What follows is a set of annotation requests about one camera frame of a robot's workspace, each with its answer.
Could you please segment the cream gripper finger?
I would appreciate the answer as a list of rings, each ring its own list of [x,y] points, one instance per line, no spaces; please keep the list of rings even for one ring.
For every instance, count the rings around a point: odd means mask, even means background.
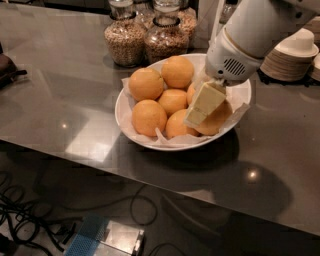
[[[226,88],[222,80],[204,82],[193,95],[184,123],[191,128],[198,127],[225,99]]]

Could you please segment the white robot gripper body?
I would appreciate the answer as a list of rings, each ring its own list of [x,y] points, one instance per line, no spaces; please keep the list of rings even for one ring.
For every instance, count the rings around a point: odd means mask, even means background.
[[[246,81],[262,64],[261,59],[243,52],[223,28],[210,45],[205,60],[205,73],[223,79],[228,86]]]

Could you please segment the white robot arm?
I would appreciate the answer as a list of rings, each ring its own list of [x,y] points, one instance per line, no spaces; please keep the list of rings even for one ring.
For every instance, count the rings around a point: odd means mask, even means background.
[[[246,81],[279,42],[319,12],[320,0],[242,0],[210,42],[184,123],[199,126],[221,105],[227,86]]]

